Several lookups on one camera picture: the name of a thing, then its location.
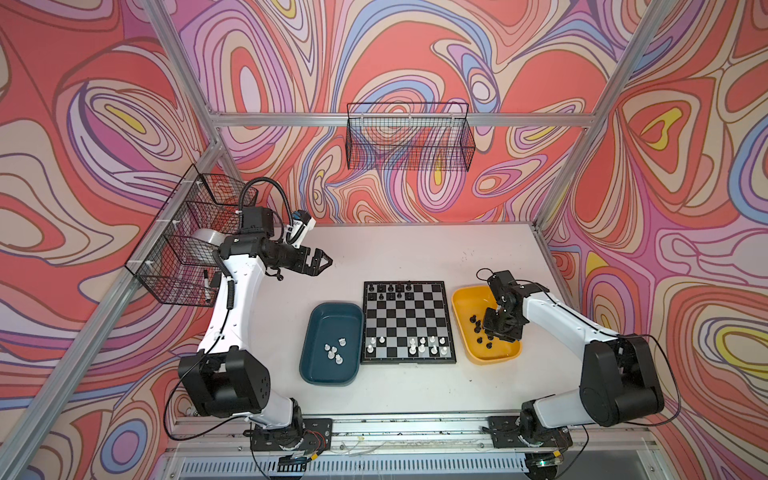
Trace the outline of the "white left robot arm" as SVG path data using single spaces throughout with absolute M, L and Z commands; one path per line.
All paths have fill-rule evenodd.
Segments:
M 203 417 L 244 418 L 265 431 L 298 428 L 300 408 L 272 391 L 268 368 L 249 351 L 249 330 L 265 278 L 281 280 L 284 270 L 316 277 L 333 259 L 321 249 L 248 234 L 225 237 L 213 260 L 221 285 L 197 353 L 180 360 L 181 384 Z

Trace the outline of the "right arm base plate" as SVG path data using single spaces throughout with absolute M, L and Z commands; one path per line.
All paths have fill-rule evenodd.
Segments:
M 555 448 L 567 450 L 573 445 L 567 427 L 547 428 L 524 412 L 522 416 L 489 416 L 481 431 L 491 437 L 495 448 Z

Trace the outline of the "yellow plastic tray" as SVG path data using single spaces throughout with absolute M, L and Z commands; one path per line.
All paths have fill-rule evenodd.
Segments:
M 487 333 L 484 314 L 497 307 L 488 286 L 476 285 L 457 289 L 451 299 L 454 316 L 469 360 L 477 365 L 502 363 L 517 358 L 520 342 L 509 343 Z

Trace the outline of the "silver tape roll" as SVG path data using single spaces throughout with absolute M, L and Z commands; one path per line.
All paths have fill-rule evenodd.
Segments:
M 218 247 L 224 242 L 226 235 L 210 228 L 200 228 L 192 234 L 192 237 L 206 244 Z

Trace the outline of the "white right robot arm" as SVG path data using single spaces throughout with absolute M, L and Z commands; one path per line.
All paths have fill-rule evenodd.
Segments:
M 495 301 L 482 320 L 493 337 L 515 343 L 535 324 L 581 362 L 574 390 L 530 400 L 520 411 L 520 432 L 533 438 L 561 427 L 611 427 L 658 414 L 665 399 L 651 347 L 638 334 L 620 334 L 598 325 L 537 283 L 508 270 L 486 279 Z

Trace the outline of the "black marker pen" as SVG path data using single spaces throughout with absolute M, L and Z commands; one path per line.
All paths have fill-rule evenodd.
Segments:
M 205 270 L 205 269 L 203 270 L 203 294 L 204 294 L 206 304 L 210 304 L 211 291 L 210 291 L 209 273 L 208 273 L 208 270 Z

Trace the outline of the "teal plastic tray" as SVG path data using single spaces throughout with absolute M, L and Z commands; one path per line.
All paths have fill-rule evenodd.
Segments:
M 357 376 L 363 342 L 362 309 L 347 302 L 326 302 L 310 314 L 299 374 L 309 384 L 346 386 Z

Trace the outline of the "black white chess board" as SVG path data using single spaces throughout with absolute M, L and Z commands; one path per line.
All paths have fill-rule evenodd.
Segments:
M 443 281 L 366 281 L 363 364 L 457 361 Z

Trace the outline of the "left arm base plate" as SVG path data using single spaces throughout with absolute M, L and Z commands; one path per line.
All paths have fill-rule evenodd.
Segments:
M 331 447 L 333 420 L 310 418 L 294 422 L 288 427 L 263 430 L 255 424 L 244 431 L 255 452 L 323 452 Z

